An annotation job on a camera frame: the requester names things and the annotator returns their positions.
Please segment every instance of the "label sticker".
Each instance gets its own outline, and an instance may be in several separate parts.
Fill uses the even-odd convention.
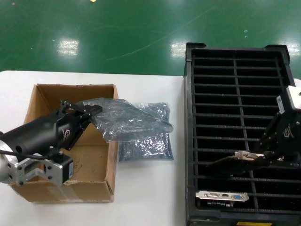
[[[283,103],[282,103],[282,100],[281,100],[281,96],[277,97],[277,103],[278,103],[280,114],[283,114],[284,113],[284,107],[283,107]]]
[[[272,223],[238,222],[237,226],[271,226]]]
[[[73,176],[73,162],[69,164],[69,179]]]

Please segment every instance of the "metal bracket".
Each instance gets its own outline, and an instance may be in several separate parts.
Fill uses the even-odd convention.
[[[249,200],[247,193],[230,193],[230,192],[209,192],[199,191],[196,193],[199,199],[223,200],[223,201],[238,201],[245,202]]]

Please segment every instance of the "green floor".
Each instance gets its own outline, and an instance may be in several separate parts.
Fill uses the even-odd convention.
[[[183,75],[186,42],[286,44],[301,78],[300,0],[0,0],[0,71]]]

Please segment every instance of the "yellow label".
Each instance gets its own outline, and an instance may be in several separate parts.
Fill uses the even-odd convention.
[[[272,223],[238,222],[237,226],[271,226]]]

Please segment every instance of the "robotic arm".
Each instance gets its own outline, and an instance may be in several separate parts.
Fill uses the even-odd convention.
[[[0,182],[23,185],[40,176],[60,186],[73,176],[70,151],[102,107],[61,101],[59,110],[0,134]]]
[[[301,88],[288,86],[277,97],[279,112],[270,122],[252,152],[238,151],[234,156],[207,166],[209,174],[230,177],[269,165],[300,168],[301,165]]]

